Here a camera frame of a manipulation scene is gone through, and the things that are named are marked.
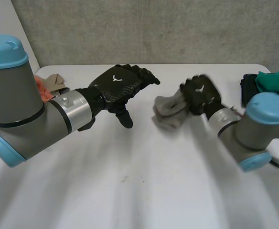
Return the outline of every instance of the gray cloth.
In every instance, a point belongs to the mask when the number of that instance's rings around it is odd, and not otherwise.
[[[175,130],[182,126],[189,114],[180,90],[172,97],[156,97],[153,111],[155,116],[152,120],[155,125],[166,130]]]

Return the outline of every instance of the green cloth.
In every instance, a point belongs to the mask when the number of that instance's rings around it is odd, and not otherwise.
[[[278,73],[259,72],[255,82],[260,92],[279,93],[279,72]]]

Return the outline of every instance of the robotic arm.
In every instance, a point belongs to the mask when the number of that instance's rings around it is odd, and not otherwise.
[[[244,171],[271,163],[279,167],[267,146],[279,138],[279,95],[260,93],[252,98],[243,116],[221,103],[216,87],[206,75],[180,85],[195,115],[205,114],[212,129]]]
[[[116,65],[80,88],[43,103],[28,55],[15,37],[0,35],[0,158],[14,167],[66,137],[89,129],[101,110],[126,128],[126,103],[160,81],[147,69]]]

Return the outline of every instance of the logo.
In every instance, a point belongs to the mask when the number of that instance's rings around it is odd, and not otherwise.
[[[114,81],[122,81],[122,80],[116,79],[116,78],[115,78],[115,75],[113,75],[113,82],[114,82]]]
[[[203,89],[204,89],[204,85],[202,86],[202,88],[200,88],[200,89],[196,89],[196,92],[203,92]]]

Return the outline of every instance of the wall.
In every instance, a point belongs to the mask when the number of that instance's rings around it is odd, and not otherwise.
[[[0,34],[10,34],[19,38],[25,51],[28,53],[33,73],[36,73],[40,69],[24,29],[21,26],[20,20],[18,19],[10,0],[0,0]]]
[[[41,66],[259,63],[279,70],[279,0],[12,0]]]

